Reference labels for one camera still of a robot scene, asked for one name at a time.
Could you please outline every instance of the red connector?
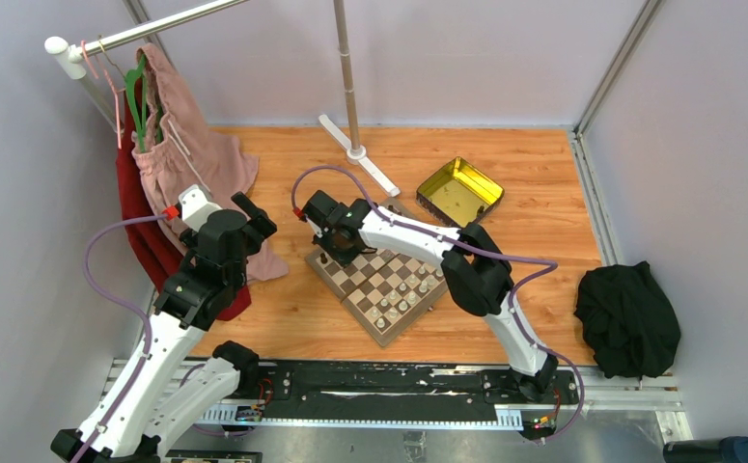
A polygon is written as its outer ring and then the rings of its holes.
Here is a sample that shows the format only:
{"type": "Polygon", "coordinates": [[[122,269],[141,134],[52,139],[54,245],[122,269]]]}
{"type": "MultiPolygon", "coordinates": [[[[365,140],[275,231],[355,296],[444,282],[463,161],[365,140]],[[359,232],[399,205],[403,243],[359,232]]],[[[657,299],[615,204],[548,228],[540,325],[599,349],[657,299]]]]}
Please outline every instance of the red connector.
{"type": "Polygon", "coordinates": [[[170,205],[163,209],[163,213],[166,214],[166,220],[172,220],[180,216],[180,211],[176,205],[170,205]]]}

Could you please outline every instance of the black garment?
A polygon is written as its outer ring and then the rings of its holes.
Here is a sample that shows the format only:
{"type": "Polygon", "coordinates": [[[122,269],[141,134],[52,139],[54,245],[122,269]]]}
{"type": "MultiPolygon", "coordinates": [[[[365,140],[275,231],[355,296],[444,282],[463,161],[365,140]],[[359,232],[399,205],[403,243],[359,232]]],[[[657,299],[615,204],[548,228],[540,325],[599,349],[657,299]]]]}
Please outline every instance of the black garment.
{"type": "Polygon", "coordinates": [[[578,286],[575,316],[607,378],[657,377],[675,361],[678,319],[646,261],[587,272],[578,286]]]}

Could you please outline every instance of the wooden platform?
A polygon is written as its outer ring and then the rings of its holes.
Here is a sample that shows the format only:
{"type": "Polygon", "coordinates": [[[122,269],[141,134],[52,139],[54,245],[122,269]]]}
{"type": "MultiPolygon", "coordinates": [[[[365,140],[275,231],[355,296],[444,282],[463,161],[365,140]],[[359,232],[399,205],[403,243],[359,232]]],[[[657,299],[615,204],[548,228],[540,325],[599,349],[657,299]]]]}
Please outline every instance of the wooden platform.
{"type": "MultiPolygon", "coordinates": [[[[210,355],[225,340],[251,347],[261,357],[381,361],[506,363],[498,341],[479,318],[459,309],[446,294],[398,339],[381,348],[304,261],[314,249],[311,229],[291,212],[291,184],[318,164],[347,167],[345,154],[321,128],[227,128],[243,149],[258,155],[260,173],[251,199],[268,212],[278,231],[275,253],[291,273],[251,286],[253,303],[239,318],[217,322],[195,355],[210,355]]],[[[417,186],[455,156],[491,176],[506,193],[484,221],[507,254],[555,259],[559,269],[519,293],[524,312],[541,339],[579,364],[592,364],[572,314],[578,281],[600,259],[578,177],[562,130],[367,128],[362,140],[371,158],[400,187],[400,200],[421,220],[429,215],[415,202],[417,186]]],[[[385,194],[358,168],[351,169],[375,201],[385,194]]],[[[304,204],[318,188],[350,204],[361,198],[338,173],[317,172],[301,184],[304,204]]],[[[518,281],[532,266],[514,265],[518,281]]]]}

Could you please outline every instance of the gray floor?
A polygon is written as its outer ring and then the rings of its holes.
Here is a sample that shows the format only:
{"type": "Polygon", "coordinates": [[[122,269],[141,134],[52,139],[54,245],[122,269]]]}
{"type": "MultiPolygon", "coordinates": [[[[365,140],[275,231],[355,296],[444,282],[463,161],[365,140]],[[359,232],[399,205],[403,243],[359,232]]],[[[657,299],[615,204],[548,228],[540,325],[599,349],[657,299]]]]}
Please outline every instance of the gray floor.
{"type": "MultiPolygon", "coordinates": [[[[569,418],[568,412],[560,417],[569,418]]],[[[404,431],[266,427],[238,439],[187,432],[176,449],[247,450],[263,463],[660,463],[662,441],[651,412],[590,412],[558,439],[540,448],[515,432],[404,431]]]]}

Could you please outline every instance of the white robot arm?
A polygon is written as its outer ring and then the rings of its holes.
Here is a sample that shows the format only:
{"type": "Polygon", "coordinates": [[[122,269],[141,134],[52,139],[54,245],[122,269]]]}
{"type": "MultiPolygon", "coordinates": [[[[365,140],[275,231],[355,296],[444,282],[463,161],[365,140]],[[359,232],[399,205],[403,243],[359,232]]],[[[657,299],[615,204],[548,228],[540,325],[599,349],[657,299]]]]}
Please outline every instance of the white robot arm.
{"type": "Polygon", "coordinates": [[[451,242],[464,241],[500,254],[484,228],[477,224],[464,229],[436,227],[383,206],[372,210],[361,199],[348,207],[322,191],[311,197],[299,215],[315,231],[314,242],[341,265],[373,248],[382,248],[441,268],[454,302],[482,317],[501,343],[519,390],[531,401],[538,401],[547,390],[558,360],[539,348],[545,344],[536,336],[517,299],[509,300],[513,288],[510,265],[481,256],[474,256],[471,263],[466,258],[468,253],[451,242]]]}
{"type": "Polygon", "coordinates": [[[144,335],[109,394],[77,429],[63,429],[53,439],[51,449],[65,461],[159,463],[211,404],[256,383],[259,357],[228,341],[190,381],[157,403],[180,362],[245,286],[246,258],[276,232],[244,195],[232,200],[248,217],[221,209],[197,185],[180,195],[178,209],[189,226],[180,239],[189,252],[155,301],[151,336],[144,335]]]}
{"type": "MultiPolygon", "coordinates": [[[[248,219],[237,211],[221,209],[196,185],[180,195],[181,218],[189,226],[180,238],[189,252],[155,302],[151,338],[141,340],[138,354],[129,359],[90,417],[79,428],[63,429],[53,439],[51,449],[65,461],[159,463],[212,404],[256,383],[259,357],[228,341],[215,349],[190,381],[157,403],[180,362],[246,284],[246,257],[259,252],[262,242],[276,232],[265,213],[245,196],[237,194],[233,201],[248,219]],[[140,353],[146,342],[151,349],[144,357],[140,353]],[[105,420],[111,408],[115,411],[105,420]]],[[[321,191],[299,215],[314,230],[315,243],[340,264],[372,248],[384,248],[441,268],[457,305],[482,317],[501,342],[518,391],[530,401],[540,401],[558,361],[539,349],[537,344],[543,343],[518,302],[508,300],[513,288],[510,265],[480,256],[470,262],[450,242],[460,240],[498,253],[483,228],[473,224],[465,229],[436,227],[384,207],[372,210],[363,200],[347,207],[321,191]],[[522,327],[533,342],[524,336],[522,327]]]]}

